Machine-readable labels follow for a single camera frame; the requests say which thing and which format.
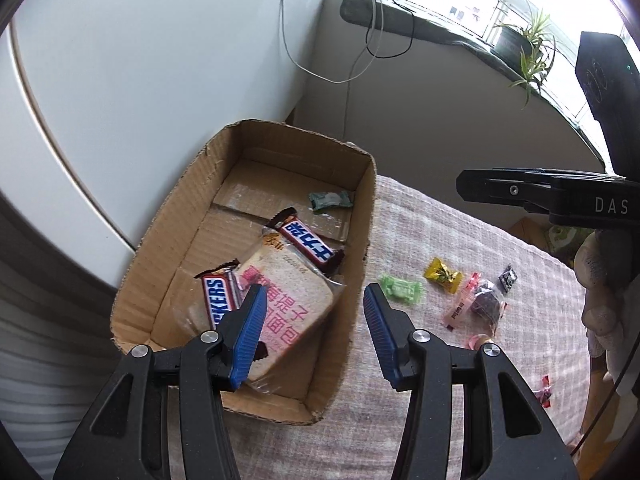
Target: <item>spider plant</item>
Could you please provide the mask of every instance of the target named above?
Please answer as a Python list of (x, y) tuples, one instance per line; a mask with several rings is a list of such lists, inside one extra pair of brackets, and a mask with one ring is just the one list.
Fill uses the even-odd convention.
[(497, 27), (513, 29), (531, 44), (530, 54), (526, 54), (524, 49), (520, 50), (521, 78), (510, 84), (510, 88), (519, 85), (525, 86), (527, 89), (525, 106), (531, 97), (531, 86), (534, 84), (538, 88), (538, 92), (541, 91), (556, 59), (556, 37), (547, 30), (551, 21), (549, 14), (545, 14), (542, 10), (532, 12), (530, 6), (529, 11), (531, 23), (526, 27), (511, 23), (497, 25)]

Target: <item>gloved hand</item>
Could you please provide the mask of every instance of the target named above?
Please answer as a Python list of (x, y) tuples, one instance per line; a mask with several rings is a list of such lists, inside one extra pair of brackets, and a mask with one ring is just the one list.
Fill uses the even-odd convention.
[[(640, 276), (634, 267), (634, 236), (628, 231), (589, 235), (574, 259), (575, 276), (587, 289), (582, 323), (587, 327), (589, 352), (598, 357), (606, 351), (614, 380), (640, 332)], [(621, 396), (631, 391), (639, 372), (640, 350), (618, 387)]]

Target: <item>silver bolt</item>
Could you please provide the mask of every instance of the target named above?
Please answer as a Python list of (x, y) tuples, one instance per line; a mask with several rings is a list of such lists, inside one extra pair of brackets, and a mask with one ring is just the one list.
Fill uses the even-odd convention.
[(411, 334), (411, 337), (413, 337), (418, 343), (426, 343), (431, 339), (431, 334), (426, 330), (415, 330), (414, 333)]
[(133, 350), (131, 351), (131, 355), (133, 355), (133, 357), (144, 357), (148, 353), (149, 348), (146, 345), (134, 346)]
[(482, 345), (482, 351), (489, 357), (496, 357), (500, 353), (500, 347), (493, 343)]
[(200, 335), (200, 341), (203, 343), (215, 343), (220, 336), (215, 330), (207, 330)]

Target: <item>plaid tablecloth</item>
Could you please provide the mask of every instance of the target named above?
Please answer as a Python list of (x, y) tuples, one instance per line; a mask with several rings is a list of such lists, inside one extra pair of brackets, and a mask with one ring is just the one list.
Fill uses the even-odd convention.
[[(365, 284), (383, 273), (421, 280), (418, 304), (392, 306), (404, 308), (415, 326), (465, 346), (476, 327), (447, 331), (440, 316), (452, 297), (422, 278), (434, 256), (467, 276), (479, 271), (494, 280), (513, 265), (518, 281), (496, 341), (533, 389), (549, 375), (553, 397), (547, 413), (562, 438), (571, 440), (584, 415), (590, 373), (580, 322), (584, 289), (573, 272), (498, 228), (379, 177)], [(459, 478), (462, 454), (462, 390), (454, 390), (449, 479)], [(409, 393), (396, 393), (382, 378), (361, 308), (344, 383), (324, 420), (297, 427), (226, 413), (225, 421), (242, 478), (388, 480), (408, 401)], [(175, 428), (171, 436), (170, 446), (179, 453)]]

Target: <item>white wall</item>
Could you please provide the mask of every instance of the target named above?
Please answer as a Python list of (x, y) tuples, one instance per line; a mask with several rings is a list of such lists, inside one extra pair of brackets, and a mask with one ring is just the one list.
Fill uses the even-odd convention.
[[(279, 0), (25, 0), (18, 10), (14, 61), (39, 110), (40, 142), (48, 150), (58, 147), (66, 159), (60, 171), (70, 169), (67, 176), (76, 179), (125, 246), (139, 242), (211, 134), (244, 118), (283, 120), (299, 100), (305, 75), (282, 48), (278, 5)], [(321, 6), (322, 0), (287, 0), (287, 39), (304, 63)], [(20, 128), (5, 129), (15, 122), (0, 116), (3, 134), (22, 136)], [(37, 213), (23, 210), (20, 197), (47, 176), (41, 168), (26, 168), (21, 152), (9, 150), (11, 140), (1, 142), (10, 165), (5, 173), (20, 186), (9, 190), (0, 180), (0, 192), (69, 254), (62, 237), (52, 233), (57, 227), (49, 225), (50, 211), (65, 208), (63, 198), (54, 192)], [(74, 229), (73, 243), (79, 245), (102, 236), (81, 224)], [(82, 264), (117, 285), (130, 254), (113, 262), (118, 270), (112, 272)]]
[[(312, 67), (346, 79), (364, 46), (365, 28), (342, 20), (342, 0), (325, 0)], [(385, 33), (379, 54), (401, 52), (409, 39)], [(359, 63), (362, 68), (369, 57)], [(502, 228), (524, 211), (465, 203), (456, 177), (466, 168), (563, 168), (602, 171), (596, 157), (549, 104), (461, 46), (414, 41), (395, 59), (375, 60), (351, 84), (346, 140), (371, 152), (378, 172)], [(309, 78), (296, 124), (342, 137), (346, 85)]]

